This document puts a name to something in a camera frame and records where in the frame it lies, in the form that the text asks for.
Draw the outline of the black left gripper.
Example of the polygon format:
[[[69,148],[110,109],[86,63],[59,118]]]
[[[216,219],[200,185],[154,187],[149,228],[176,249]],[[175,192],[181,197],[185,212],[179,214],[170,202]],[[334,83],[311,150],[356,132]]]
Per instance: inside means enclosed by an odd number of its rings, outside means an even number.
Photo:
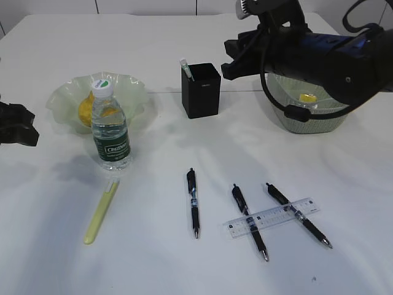
[[[1,144],[37,146],[39,133],[34,128],[35,115],[22,104],[1,102]]]

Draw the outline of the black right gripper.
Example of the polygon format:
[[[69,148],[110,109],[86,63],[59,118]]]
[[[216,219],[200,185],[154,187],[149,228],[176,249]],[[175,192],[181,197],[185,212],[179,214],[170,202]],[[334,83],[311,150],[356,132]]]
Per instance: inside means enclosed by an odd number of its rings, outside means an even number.
[[[270,60],[271,45],[276,37],[276,29],[258,26],[257,29],[239,33],[237,39],[224,42],[225,53],[232,59],[221,67],[224,79],[235,80],[240,77],[262,73],[262,58],[265,57],[265,72],[275,73],[276,68]]]

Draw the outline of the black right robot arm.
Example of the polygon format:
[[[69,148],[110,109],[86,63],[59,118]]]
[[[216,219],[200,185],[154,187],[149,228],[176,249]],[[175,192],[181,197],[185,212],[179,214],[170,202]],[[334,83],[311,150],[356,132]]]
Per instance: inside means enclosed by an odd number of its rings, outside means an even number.
[[[363,104],[392,91],[392,30],[377,28],[358,36],[313,33],[304,28],[261,28],[224,43],[231,63],[225,79],[262,71],[321,86],[346,105]]]

